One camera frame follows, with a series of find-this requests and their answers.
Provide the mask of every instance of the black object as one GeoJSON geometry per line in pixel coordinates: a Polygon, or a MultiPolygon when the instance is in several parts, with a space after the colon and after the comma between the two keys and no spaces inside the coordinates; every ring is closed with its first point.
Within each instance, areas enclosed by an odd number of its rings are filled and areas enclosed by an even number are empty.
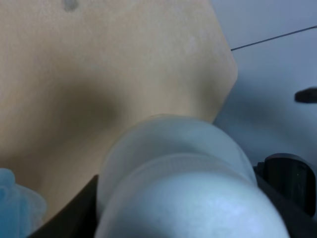
{"type": "Polygon", "coordinates": [[[317,88],[308,88],[297,92],[295,101],[299,103],[317,103],[317,88]]]}
{"type": "Polygon", "coordinates": [[[280,213],[291,238],[316,238],[317,223],[293,202],[284,198],[262,177],[257,176],[259,188],[268,196],[280,213]]]}
{"type": "Polygon", "coordinates": [[[97,228],[97,183],[96,175],[70,203],[29,238],[93,238],[97,228]]]}
{"type": "Polygon", "coordinates": [[[274,154],[255,169],[268,184],[294,202],[306,214],[316,211],[316,178],[302,158],[292,154],[274,154]]]}

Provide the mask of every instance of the black plastic part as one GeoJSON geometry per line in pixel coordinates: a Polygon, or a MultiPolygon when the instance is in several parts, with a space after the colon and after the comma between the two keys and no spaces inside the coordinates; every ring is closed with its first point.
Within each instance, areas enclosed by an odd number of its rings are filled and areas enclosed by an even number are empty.
{"type": "Polygon", "coordinates": [[[284,198],[263,178],[257,175],[259,188],[268,196],[280,213],[291,238],[316,238],[317,223],[293,202],[284,198]]]}
{"type": "Polygon", "coordinates": [[[30,238],[93,238],[97,228],[97,182],[96,175],[66,207],[30,238]]]}
{"type": "Polygon", "coordinates": [[[298,103],[317,103],[317,88],[308,88],[295,94],[298,103]]]}
{"type": "Polygon", "coordinates": [[[312,217],[316,211],[316,177],[301,160],[292,154],[274,154],[259,163],[255,172],[312,217]]]}

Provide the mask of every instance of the blue object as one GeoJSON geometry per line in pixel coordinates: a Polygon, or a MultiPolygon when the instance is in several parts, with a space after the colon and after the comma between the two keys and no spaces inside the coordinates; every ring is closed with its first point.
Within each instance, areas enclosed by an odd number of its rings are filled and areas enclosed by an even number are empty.
{"type": "Polygon", "coordinates": [[[25,238],[42,223],[45,200],[17,185],[11,170],[0,168],[0,237],[25,238]]]}

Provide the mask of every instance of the white plastic object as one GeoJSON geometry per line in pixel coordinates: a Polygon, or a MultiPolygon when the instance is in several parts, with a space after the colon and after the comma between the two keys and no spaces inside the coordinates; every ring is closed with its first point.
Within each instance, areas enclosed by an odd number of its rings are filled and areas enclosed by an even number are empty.
{"type": "Polygon", "coordinates": [[[286,238],[241,148],[215,126],[162,117],[125,134],[99,177],[96,238],[286,238]]]}

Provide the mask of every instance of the white cylindrical object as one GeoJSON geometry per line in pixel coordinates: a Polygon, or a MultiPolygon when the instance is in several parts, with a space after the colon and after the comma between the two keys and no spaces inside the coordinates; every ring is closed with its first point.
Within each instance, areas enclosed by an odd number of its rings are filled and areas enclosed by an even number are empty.
{"type": "Polygon", "coordinates": [[[183,117],[144,122],[108,154],[96,238],[288,237],[241,148],[183,117]]]}

